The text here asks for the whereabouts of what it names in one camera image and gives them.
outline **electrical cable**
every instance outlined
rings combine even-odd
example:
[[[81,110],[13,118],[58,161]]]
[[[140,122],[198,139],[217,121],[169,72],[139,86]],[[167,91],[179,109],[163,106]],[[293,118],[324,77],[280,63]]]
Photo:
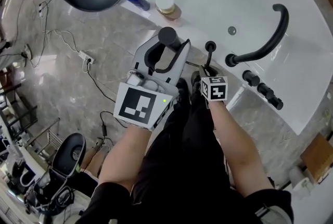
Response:
[[[188,65],[190,65],[190,66],[196,67],[196,68],[199,67],[199,65],[194,64],[194,63],[191,63],[191,62],[189,62],[189,61],[186,61],[185,63],[188,64]]]
[[[107,96],[105,95],[105,93],[104,93],[104,92],[101,90],[101,88],[97,85],[95,79],[90,75],[90,72],[89,72],[89,64],[90,64],[90,62],[87,63],[87,73],[88,73],[89,77],[92,78],[92,80],[94,81],[96,87],[99,89],[99,91],[102,93],[102,95],[103,95],[105,98],[107,98],[107,99],[113,101],[114,103],[116,103],[115,100],[113,100],[113,99],[111,99],[110,97],[107,97]]]
[[[52,0],[49,0],[48,2],[46,2],[46,4],[48,5],[51,2],[52,2]]]
[[[100,116],[100,119],[102,120],[102,123],[104,124],[104,121],[103,121],[103,119],[102,119],[102,113],[109,113],[109,114],[111,114],[113,117],[114,117],[114,115],[113,115],[113,113],[112,112],[109,112],[109,111],[102,111],[101,113],[99,113],[99,116]],[[124,127],[124,128],[128,128],[128,127],[126,127],[126,126],[124,126],[117,118],[115,118],[115,120],[122,126],[122,127]]]
[[[90,159],[89,163],[87,164],[87,166],[85,167],[85,169],[83,170],[83,172],[86,171],[87,167],[88,167],[88,166],[90,165],[90,163],[92,162],[94,156],[95,156],[95,155],[98,153],[98,151],[102,148],[102,146],[103,146],[103,144],[104,144],[104,141],[105,141],[105,137],[106,137],[106,136],[103,136],[102,143],[101,143],[100,146],[97,148],[97,150],[96,150],[96,152],[94,153],[92,159]]]
[[[204,66],[205,69],[207,69],[210,65],[210,61],[212,60],[212,55],[213,55],[213,48],[210,46],[209,51],[208,51],[208,57],[207,57],[207,62]]]
[[[68,191],[64,197],[60,197],[65,191]],[[56,205],[61,208],[66,208],[74,202],[74,189],[65,186],[55,197]]]
[[[65,45],[67,45],[68,48],[71,49],[71,51],[76,52],[76,53],[79,53],[79,52],[80,52],[80,51],[77,49],[77,47],[76,47],[76,42],[75,42],[75,39],[74,39],[74,35],[73,35],[73,33],[71,33],[70,31],[68,31],[68,30],[58,30],[58,29],[54,29],[54,30],[46,30],[46,31],[45,31],[45,30],[43,30],[42,21],[41,21],[41,28],[42,28],[42,32],[43,32],[43,33],[46,33],[47,35],[50,34],[48,40],[50,40],[51,34],[52,34],[52,32],[54,31],[54,33],[55,33],[56,35],[58,35],[59,37],[62,38],[63,43],[64,43]],[[65,41],[65,39],[63,38],[62,33],[64,33],[64,32],[66,32],[66,33],[68,33],[68,34],[71,35],[72,40],[73,40],[73,48],[72,48],[72,47],[69,45],[69,43],[67,43],[67,42]]]
[[[15,41],[14,41],[13,47],[16,45],[17,38],[19,37],[19,17],[20,17],[20,13],[21,13],[21,9],[22,9],[23,3],[24,3],[24,0],[22,0],[22,3],[21,3],[20,8],[19,8],[19,12],[17,13],[17,19],[16,19],[16,37],[15,37]]]
[[[87,63],[87,71],[84,71],[84,67],[85,67],[86,63]],[[89,69],[90,69],[90,62],[88,62],[88,60],[84,60],[83,64],[82,64],[82,72],[85,73],[85,74],[87,74],[88,71],[89,71]]]
[[[48,4],[46,4],[46,18],[45,18],[45,29],[44,30],[46,30],[46,27],[47,27],[47,18],[48,18]],[[39,65],[40,65],[40,62],[41,62],[41,58],[42,58],[42,56],[43,56],[43,53],[44,53],[44,49],[45,49],[45,43],[47,42],[47,39],[46,39],[46,33],[44,33],[44,40],[43,40],[43,48],[42,48],[42,52],[41,52],[41,55],[40,55],[40,58],[39,58],[39,60],[38,60],[38,62],[37,62],[37,64],[36,65],[34,65],[32,62],[31,62],[31,60],[29,60],[30,61],[30,63],[31,63],[31,65],[32,65],[32,67],[33,68],[36,68],[36,67],[38,67]]]
[[[8,54],[8,55],[10,55],[10,54]],[[8,55],[0,55],[0,57],[2,57],[2,56],[8,56]],[[22,54],[12,54],[12,55],[22,55]]]

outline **forearm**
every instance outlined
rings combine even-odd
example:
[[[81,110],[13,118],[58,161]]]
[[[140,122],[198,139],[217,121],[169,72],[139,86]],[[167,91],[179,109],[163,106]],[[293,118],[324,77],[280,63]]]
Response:
[[[99,175],[99,184],[115,182],[129,191],[140,170],[151,131],[129,126],[125,135],[109,152]]]
[[[252,138],[237,124],[221,102],[210,102],[212,118],[237,190],[244,196],[271,189]]]
[[[221,102],[210,102],[212,118],[224,155],[230,165],[246,164],[254,159],[261,162],[252,138],[238,125]]]

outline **fiducial marker cube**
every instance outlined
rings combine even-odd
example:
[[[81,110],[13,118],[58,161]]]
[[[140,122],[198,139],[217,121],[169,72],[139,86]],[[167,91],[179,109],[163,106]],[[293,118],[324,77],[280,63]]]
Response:
[[[227,100],[227,93],[227,77],[201,78],[201,94],[208,101],[225,101]]]

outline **faucet spout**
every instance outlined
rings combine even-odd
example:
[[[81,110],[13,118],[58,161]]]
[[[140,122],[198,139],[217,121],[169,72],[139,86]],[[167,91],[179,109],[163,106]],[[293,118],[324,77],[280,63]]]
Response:
[[[273,10],[276,12],[281,12],[281,19],[280,23],[277,26],[276,31],[274,32],[273,36],[269,39],[269,41],[262,46],[259,50],[244,54],[244,55],[235,55],[235,54],[229,54],[225,58],[225,63],[229,67],[235,67],[238,63],[241,62],[248,62],[248,61],[254,61],[261,59],[268,55],[271,51],[274,50],[274,48],[280,43],[282,38],[284,37],[286,30],[288,28],[289,24],[289,12],[288,9],[281,4],[275,4],[273,5]]]

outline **bottle cap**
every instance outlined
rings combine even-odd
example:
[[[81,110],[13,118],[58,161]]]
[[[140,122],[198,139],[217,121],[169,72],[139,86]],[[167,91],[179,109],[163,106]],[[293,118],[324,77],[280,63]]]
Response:
[[[164,13],[170,13],[174,11],[174,0],[156,0],[156,6]]]

